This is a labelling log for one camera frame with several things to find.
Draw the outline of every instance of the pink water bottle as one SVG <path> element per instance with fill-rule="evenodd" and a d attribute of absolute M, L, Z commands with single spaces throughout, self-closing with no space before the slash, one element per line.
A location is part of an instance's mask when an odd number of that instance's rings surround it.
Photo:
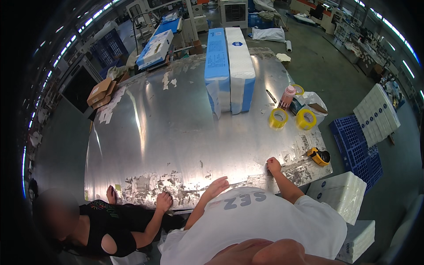
<path fill-rule="evenodd" d="M 296 95 L 296 89 L 293 86 L 286 87 L 281 97 L 280 103 L 278 103 L 278 107 L 283 110 L 288 110 L 294 95 Z"/>

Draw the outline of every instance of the stretch film roll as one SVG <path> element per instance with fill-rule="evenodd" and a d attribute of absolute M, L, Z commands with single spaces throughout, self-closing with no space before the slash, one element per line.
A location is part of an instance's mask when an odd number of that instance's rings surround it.
<path fill-rule="evenodd" d="M 269 125 L 275 129 L 282 129 L 288 118 L 289 117 L 285 110 L 279 108 L 273 109 L 271 111 L 271 115 L 269 115 Z"/>
<path fill-rule="evenodd" d="M 303 93 L 305 93 L 305 90 L 303 89 L 303 87 L 294 84 L 292 85 L 292 87 L 294 87 L 294 89 L 296 89 L 296 95 L 303 95 Z"/>
<path fill-rule="evenodd" d="M 301 109 L 296 115 L 296 124 L 304 130 L 309 130 L 317 123 L 315 114 L 308 109 Z"/>
<path fill-rule="evenodd" d="M 286 41 L 286 51 L 288 53 L 291 53 L 291 41 Z"/>

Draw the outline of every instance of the factory floor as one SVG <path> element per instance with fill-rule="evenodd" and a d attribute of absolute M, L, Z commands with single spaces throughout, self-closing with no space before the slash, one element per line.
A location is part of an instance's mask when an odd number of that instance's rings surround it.
<path fill-rule="evenodd" d="M 288 8 L 279 2 L 275 2 L 275 7 L 282 15 Z M 214 22 L 213 27 L 219 27 L 216 6 L 204 7 L 204 12 Z M 325 33 L 322 29 L 297 23 L 291 18 L 287 25 L 289 31 L 286 32 L 286 39 L 293 46 L 293 52 L 289 54 L 292 61 L 287 70 L 297 84 L 305 90 L 317 92 L 326 104 L 329 114 L 319 129 L 332 155 L 332 176 L 343 173 L 343 161 L 328 125 L 336 118 L 353 114 L 353 108 L 372 88 L 373 81 L 353 67 L 323 38 Z M 130 34 L 123 31 L 131 30 L 131 27 L 126 23 L 125 28 L 121 29 L 120 34 L 128 38 Z M 206 44 L 207 34 L 200 34 L 199 39 Z M 286 46 L 282 43 L 253 41 L 249 37 L 246 41 L 249 47 L 269 47 L 276 54 L 286 52 Z M 377 144 L 384 175 L 364 197 L 358 217 L 359 220 L 376 221 L 375 243 L 355 264 L 371 263 L 378 259 L 389 247 L 409 204 L 423 192 L 419 131 L 408 102 L 399 109 L 398 117 L 401 126 L 393 136 L 395 145 L 387 139 Z M 43 141 L 36 153 L 33 177 L 38 181 L 41 191 L 50 187 L 67 188 L 79 203 L 84 203 L 84 167 L 89 127 L 89 120 L 84 119 L 78 110 L 66 100 L 60 102 L 42 131 Z M 61 255 L 61 260 L 64 264 L 97 264 L 70 254 Z M 155 249 L 146 264 L 159 264 L 159 261 L 160 253 Z"/>

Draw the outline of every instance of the white t-shirt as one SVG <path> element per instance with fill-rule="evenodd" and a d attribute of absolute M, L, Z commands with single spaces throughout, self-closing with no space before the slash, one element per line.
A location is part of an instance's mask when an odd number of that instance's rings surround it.
<path fill-rule="evenodd" d="M 328 204 L 309 196 L 293 205 L 255 187 L 231 189 L 211 200 L 188 230 L 173 230 L 162 250 L 162 265 L 203 265 L 229 245 L 252 238 L 290 238 L 306 254 L 334 259 L 347 233 L 346 222 Z"/>

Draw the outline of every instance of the packaged paper towels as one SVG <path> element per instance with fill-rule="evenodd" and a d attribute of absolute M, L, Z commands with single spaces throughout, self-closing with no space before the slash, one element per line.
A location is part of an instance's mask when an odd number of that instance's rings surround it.
<path fill-rule="evenodd" d="M 213 28 L 208 33 L 205 83 L 212 111 L 218 116 L 230 111 L 230 74 L 227 45 L 223 28 Z"/>
<path fill-rule="evenodd" d="M 386 139 L 400 127 L 399 118 L 380 84 L 375 84 L 368 95 L 354 108 L 368 147 Z"/>
<path fill-rule="evenodd" d="M 255 69 L 240 28 L 225 28 L 230 63 L 231 112 L 250 109 L 255 87 Z"/>
<path fill-rule="evenodd" d="M 347 223 L 355 225 L 366 187 L 362 179 L 349 171 L 312 182 L 306 195 L 330 205 Z"/>
<path fill-rule="evenodd" d="M 374 243 L 375 221 L 358 220 L 347 224 L 347 236 L 337 259 L 353 264 Z"/>
<path fill-rule="evenodd" d="M 138 69 L 141 70 L 165 60 L 173 38 L 172 30 L 151 37 L 136 61 Z"/>

